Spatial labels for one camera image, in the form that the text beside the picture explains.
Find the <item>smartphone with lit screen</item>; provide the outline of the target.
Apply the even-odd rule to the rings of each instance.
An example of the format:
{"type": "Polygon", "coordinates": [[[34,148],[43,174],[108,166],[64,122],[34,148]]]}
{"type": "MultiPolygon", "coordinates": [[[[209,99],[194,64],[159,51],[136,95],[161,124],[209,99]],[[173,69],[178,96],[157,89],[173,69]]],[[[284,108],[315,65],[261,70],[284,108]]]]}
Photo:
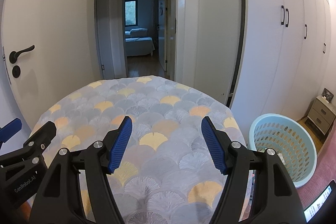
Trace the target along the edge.
{"type": "Polygon", "coordinates": [[[305,211],[307,223],[335,223],[335,181],[331,180],[325,190],[305,211]]]}

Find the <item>pink bed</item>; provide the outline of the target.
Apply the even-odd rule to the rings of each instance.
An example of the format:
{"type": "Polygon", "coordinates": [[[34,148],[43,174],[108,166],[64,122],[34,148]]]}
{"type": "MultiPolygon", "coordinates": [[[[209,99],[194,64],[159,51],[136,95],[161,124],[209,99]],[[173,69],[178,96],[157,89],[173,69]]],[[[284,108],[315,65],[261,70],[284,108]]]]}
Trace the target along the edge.
{"type": "Polygon", "coordinates": [[[312,178],[297,190],[303,208],[306,209],[336,178],[336,132],[333,126],[317,158],[312,178]]]}

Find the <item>light blue laundry basket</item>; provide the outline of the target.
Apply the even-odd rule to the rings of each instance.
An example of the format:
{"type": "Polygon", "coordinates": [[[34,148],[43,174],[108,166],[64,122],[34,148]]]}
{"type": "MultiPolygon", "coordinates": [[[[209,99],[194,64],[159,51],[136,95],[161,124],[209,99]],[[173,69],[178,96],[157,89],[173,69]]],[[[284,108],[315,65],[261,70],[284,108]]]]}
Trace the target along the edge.
{"type": "Polygon", "coordinates": [[[317,166],[317,151],[308,132],[296,121],[280,114],[263,114],[252,122],[248,147],[258,152],[273,149],[296,188],[312,178],[317,166]]]}

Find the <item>grey bedside table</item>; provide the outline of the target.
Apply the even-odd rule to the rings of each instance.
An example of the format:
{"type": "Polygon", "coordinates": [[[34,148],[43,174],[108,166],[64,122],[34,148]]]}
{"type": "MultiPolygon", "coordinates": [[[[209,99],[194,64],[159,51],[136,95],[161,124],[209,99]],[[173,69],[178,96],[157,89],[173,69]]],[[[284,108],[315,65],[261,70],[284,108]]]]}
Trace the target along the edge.
{"type": "Polygon", "coordinates": [[[312,103],[307,118],[323,135],[327,135],[335,120],[335,106],[322,96],[317,96],[312,103]]]}

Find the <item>fan-pattern tablecloth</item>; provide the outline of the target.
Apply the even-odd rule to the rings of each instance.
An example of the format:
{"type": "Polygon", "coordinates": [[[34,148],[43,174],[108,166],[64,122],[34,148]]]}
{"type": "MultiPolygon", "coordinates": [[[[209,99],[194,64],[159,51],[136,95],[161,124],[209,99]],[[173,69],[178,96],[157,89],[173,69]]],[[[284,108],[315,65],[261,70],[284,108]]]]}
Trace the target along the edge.
{"type": "Polygon", "coordinates": [[[41,115],[56,137],[43,156],[47,164],[63,147],[87,148],[117,129],[124,117],[132,134],[121,165],[108,176],[126,223],[209,223],[226,177],[214,166],[201,121],[233,141],[244,137],[232,112],[212,97],[158,76],[101,80],[78,89],[41,115]]]}

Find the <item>white wardrobe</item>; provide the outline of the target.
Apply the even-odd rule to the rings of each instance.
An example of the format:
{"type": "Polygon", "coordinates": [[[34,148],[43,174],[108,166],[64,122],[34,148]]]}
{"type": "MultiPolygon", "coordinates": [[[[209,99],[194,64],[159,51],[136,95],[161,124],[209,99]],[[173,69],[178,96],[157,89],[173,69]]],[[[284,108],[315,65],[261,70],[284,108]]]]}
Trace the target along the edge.
{"type": "Polygon", "coordinates": [[[260,115],[301,119],[319,94],[331,42],[329,0],[247,0],[245,46],[231,106],[243,134],[260,115]]]}

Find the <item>distant blue bed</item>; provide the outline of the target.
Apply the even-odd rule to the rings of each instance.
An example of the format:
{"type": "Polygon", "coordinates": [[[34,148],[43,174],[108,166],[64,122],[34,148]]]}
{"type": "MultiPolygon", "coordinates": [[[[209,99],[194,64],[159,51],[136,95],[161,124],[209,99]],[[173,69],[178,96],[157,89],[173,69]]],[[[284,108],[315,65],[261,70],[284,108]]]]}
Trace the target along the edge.
{"type": "Polygon", "coordinates": [[[136,28],[125,32],[125,51],[129,56],[153,55],[155,46],[152,37],[148,36],[148,29],[136,28]]]}

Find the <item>photo frame on nightstand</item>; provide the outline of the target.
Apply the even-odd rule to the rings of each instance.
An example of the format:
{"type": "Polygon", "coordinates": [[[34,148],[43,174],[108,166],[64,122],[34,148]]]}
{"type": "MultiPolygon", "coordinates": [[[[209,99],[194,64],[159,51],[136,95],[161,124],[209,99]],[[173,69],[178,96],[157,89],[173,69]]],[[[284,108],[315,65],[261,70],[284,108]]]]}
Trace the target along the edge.
{"type": "Polygon", "coordinates": [[[322,98],[324,98],[327,102],[331,103],[334,95],[328,89],[324,88],[321,94],[322,98]]]}

